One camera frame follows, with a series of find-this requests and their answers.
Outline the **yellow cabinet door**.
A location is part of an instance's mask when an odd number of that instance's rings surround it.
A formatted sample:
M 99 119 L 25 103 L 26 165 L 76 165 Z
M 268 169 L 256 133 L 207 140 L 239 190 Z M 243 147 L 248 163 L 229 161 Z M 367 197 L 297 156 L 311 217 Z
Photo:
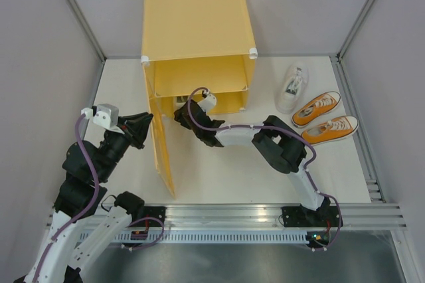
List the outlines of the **yellow cabinet door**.
M 166 188 L 168 189 L 170 196 L 173 199 L 176 199 L 175 185 L 173 182 L 173 176 L 169 162 L 169 152 L 167 149 L 165 130 L 163 125 L 163 114 L 160 110 L 157 97 L 154 95 L 151 84 L 149 83 L 148 73 L 144 65 L 142 65 L 142 69 L 145 78 L 149 111 L 153 114 L 153 119 L 151 122 L 151 135 L 153 140 L 156 170 L 162 178 Z

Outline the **white sneaker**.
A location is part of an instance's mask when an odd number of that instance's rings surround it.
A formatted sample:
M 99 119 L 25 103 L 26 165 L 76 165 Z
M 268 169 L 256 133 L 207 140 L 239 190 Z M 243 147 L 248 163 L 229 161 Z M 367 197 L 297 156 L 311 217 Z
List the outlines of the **white sneaker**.
M 293 62 L 286 70 L 276 97 L 276 109 L 290 114 L 304 93 L 309 82 L 309 68 L 302 61 Z
M 189 97 L 188 96 L 176 96 L 174 98 L 173 102 L 173 115 L 174 119 L 178 120 L 179 118 L 182 118 L 188 110 L 188 102 Z

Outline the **yellow plastic shoe cabinet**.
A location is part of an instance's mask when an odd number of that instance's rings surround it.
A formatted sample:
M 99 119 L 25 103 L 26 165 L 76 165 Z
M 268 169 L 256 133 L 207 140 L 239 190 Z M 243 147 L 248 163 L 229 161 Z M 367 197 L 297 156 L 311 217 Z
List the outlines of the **yellow plastic shoe cabinet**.
M 212 114 L 245 110 L 258 51 L 246 0 L 144 0 L 141 63 L 164 116 L 198 87 Z

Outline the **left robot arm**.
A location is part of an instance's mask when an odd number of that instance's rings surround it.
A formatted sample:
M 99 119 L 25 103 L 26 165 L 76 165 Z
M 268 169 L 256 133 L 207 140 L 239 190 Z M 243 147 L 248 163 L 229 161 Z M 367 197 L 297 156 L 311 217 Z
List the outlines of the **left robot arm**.
M 83 120 L 107 121 L 99 146 L 82 140 Z M 107 189 L 102 186 L 129 147 L 141 149 L 153 114 L 110 116 L 101 107 L 86 108 L 74 131 L 76 143 L 62 164 L 66 172 L 54 202 L 48 236 L 43 240 L 36 262 L 18 282 L 83 282 L 90 267 L 126 227 L 137 227 L 145 219 L 143 199 L 125 191 L 115 197 L 113 207 L 91 234 L 78 244 L 80 233 L 94 216 Z

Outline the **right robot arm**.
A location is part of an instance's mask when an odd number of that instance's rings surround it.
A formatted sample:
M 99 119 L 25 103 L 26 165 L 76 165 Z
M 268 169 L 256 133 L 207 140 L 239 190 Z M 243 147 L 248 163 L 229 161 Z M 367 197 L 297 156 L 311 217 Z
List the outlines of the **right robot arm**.
M 288 177 L 300 206 L 282 207 L 283 226 L 330 229 L 343 224 L 338 208 L 318 190 L 305 167 L 305 140 L 278 117 L 270 115 L 253 126 L 227 125 L 224 120 L 210 119 L 199 103 L 191 100 L 174 112 L 174 120 L 209 147 L 253 146 L 273 169 Z

